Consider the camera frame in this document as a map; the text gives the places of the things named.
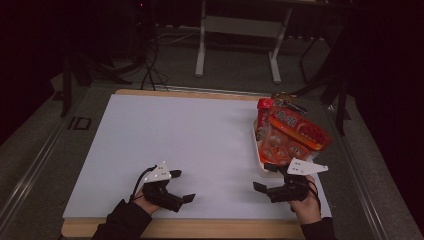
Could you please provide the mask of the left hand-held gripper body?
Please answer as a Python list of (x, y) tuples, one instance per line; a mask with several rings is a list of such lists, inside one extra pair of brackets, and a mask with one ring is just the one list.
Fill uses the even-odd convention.
[(167, 189), (170, 183), (171, 174), (166, 162), (162, 162), (153, 167), (153, 169), (142, 178), (142, 192), (147, 201), (158, 205), (161, 208), (178, 212), (182, 207), (183, 197), (171, 194)]

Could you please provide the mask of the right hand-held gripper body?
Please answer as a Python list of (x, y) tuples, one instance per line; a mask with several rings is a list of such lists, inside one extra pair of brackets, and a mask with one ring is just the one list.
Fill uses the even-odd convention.
[(287, 173), (282, 174), (284, 177), (284, 185), (280, 187), (267, 188), (266, 195), (272, 203), (302, 201), (310, 190), (307, 175), (328, 171), (325, 165), (315, 164), (305, 160), (293, 158), (287, 167)]

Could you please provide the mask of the white divided plastic box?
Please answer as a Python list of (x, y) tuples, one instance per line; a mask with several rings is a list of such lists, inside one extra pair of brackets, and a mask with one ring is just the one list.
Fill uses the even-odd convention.
[(283, 176), (279, 172), (265, 170), (265, 163), (285, 166), (289, 165), (293, 158), (313, 162), (313, 159), (319, 155), (318, 152), (307, 149), (300, 142), (270, 127), (265, 131), (263, 139), (257, 141), (255, 124), (256, 121), (253, 122), (253, 140), (256, 144), (258, 171), (262, 177), (280, 178)]

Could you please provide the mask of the orange snack packet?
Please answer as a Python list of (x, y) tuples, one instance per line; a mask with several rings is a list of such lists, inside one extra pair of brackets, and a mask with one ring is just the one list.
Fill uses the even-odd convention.
[(284, 166), (293, 159), (307, 160), (321, 153), (332, 142), (325, 130), (287, 107), (273, 106), (267, 123), (258, 146), (259, 159), (263, 164)]

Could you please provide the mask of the red and black tomato packet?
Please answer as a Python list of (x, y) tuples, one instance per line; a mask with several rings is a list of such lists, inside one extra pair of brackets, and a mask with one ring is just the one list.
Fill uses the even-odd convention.
[(265, 136), (265, 131), (269, 127), (268, 123), (268, 115), (271, 107), (277, 103), (278, 106), (282, 106), (288, 108), (300, 116), (305, 116), (307, 114), (307, 110), (295, 103), (293, 103), (288, 98), (279, 98), (279, 99), (271, 99), (271, 98), (261, 98), (257, 103), (257, 119), (255, 124), (255, 137), (256, 140), (262, 140)]

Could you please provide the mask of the gold foil packet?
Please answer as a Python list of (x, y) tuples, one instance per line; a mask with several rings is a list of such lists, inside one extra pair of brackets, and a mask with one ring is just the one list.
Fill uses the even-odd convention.
[(294, 102), (298, 96), (294, 94), (289, 94), (285, 92), (272, 93), (271, 98), (274, 100), (281, 100), (284, 102)]

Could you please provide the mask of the person's left hand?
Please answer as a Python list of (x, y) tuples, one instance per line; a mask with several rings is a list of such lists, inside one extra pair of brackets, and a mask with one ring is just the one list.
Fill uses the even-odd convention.
[(153, 215), (155, 212), (157, 212), (160, 209), (160, 206), (152, 204), (149, 201), (147, 201), (141, 190), (137, 192), (132, 202), (137, 204), (139, 207), (141, 207), (149, 215)]

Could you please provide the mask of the person's right hand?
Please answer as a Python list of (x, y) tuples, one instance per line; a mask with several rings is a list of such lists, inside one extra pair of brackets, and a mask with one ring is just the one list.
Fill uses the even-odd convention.
[(307, 197), (302, 201), (296, 200), (289, 202), (300, 225), (318, 222), (322, 219), (315, 180), (311, 176), (307, 176), (306, 179), (310, 187)]

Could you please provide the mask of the white table mat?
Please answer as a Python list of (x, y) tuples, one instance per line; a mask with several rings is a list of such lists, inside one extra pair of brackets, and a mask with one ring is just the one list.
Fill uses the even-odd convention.
[(168, 191), (194, 199), (179, 212), (156, 212), (157, 218), (294, 219), (287, 203), (253, 188), (283, 183), (259, 173), (256, 117), (253, 101), (112, 95), (64, 218), (106, 216), (129, 198), (143, 171), (166, 163), (182, 172)]

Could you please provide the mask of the white metal table frame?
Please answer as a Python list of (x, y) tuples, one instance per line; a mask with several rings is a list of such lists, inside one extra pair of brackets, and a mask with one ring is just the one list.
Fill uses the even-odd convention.
[(206, 13), (206, 0), (201, 1), (200, 17), (200, 40), (195, 67), (195, 76), (202, 77), (204, 73), (204, 62), (206, 53), (205, 37), (207, 32), (235, 34), (255, 37), (273, 38), (275, 45), (268, 52), (268, 60), (272, 74), (272, 80), (275, 84), (282, 82), (277, 57), (284, 39), (292, 9), (288, 8), (282, 22), (272, 22), (263, 20), (251, 20), (243, 18), (213, 16)]

